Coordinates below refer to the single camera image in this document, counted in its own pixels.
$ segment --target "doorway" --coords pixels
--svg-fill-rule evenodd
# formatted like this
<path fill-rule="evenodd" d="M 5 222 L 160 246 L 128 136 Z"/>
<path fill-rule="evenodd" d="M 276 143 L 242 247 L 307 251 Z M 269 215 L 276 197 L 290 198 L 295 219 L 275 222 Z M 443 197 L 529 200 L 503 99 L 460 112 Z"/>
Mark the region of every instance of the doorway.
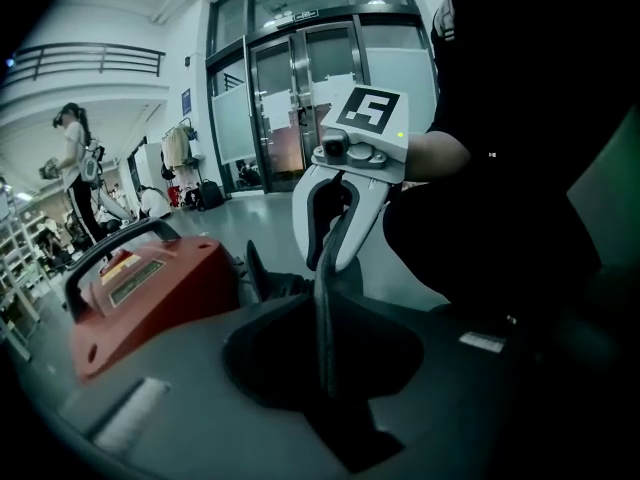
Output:
<path fill-rule="evenodd" d="M 353 23 L 305 28 L 251 49 L 251 76 L 268 191 L 291 191 L 320 144 L 332 94 L 363 83 Z"/>

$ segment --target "hole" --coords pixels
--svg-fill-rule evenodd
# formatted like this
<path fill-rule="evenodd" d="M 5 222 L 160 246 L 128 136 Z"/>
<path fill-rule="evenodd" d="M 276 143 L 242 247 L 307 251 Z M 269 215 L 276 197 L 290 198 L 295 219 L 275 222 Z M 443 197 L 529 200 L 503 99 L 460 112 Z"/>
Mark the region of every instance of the hole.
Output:
<path fill-rule="evenodd" d="M 94 343 L 93 345 L 91 345 L 91 348 L 89 349 L 89 356 L 87 359 L 89 359 L 90 363 L 93 363 L 93 360 L 96 358 L 96 353 L 98 352 L 98 346 Z"/>

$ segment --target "red case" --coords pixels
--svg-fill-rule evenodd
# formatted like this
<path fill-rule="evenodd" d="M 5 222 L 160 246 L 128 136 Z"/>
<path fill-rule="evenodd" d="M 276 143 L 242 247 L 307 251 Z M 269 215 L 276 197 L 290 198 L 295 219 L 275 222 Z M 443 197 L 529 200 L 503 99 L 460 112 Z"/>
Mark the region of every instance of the red case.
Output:
<path fill-rule="evenodd" d="M 161 332 L 238 308 L 231 256 L 216 240 L 153 240 L 82 291 L 71 335 L 76 373 L 95 377 Z"/>

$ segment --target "red toolbox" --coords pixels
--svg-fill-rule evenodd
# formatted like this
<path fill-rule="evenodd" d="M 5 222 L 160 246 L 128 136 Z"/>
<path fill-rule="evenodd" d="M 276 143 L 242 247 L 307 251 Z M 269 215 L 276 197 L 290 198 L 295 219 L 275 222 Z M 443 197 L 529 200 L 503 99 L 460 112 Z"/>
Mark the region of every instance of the red toolbox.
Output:
<path fill-rule="evenodd" d="M 78 281 L 107 252 L 154 231 L 132 253 L 119 251 L 82 293 Z M 163 331 L 238 308 L 238 279 L 222 244 L 180 237 L 166 222 L 145 219 L 85 253 L 65 281 L 75 325 L 71 348 L 78 377 L 87 381 Z"/>

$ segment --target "camera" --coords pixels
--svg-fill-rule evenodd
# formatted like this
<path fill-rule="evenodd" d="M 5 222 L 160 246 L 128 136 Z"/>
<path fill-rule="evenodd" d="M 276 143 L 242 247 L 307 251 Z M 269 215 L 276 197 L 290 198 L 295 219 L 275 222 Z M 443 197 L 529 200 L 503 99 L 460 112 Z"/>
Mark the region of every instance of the camera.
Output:
<path fill-rule="evenodd" d="M 343 130 L 326 128 L 322 137 L 322 148 L 328 164 L 346 164 L 349 136 Z"/>

